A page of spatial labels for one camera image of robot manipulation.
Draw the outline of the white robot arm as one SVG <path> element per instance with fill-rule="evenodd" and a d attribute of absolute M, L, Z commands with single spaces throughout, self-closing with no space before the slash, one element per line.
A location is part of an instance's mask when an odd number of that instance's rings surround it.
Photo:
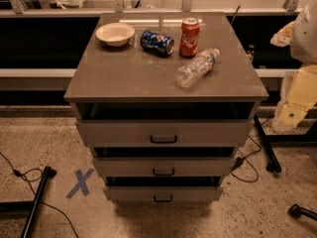
<path fill-rule="evenodd" d="M 282 80 L 272 128 L 284 132 L 295 128 L 317 103 L 317 0 L 310 0 L 270 43 L 290 46 L 291 56 L 302 62 L 298 71 L 287 72 Z"/>

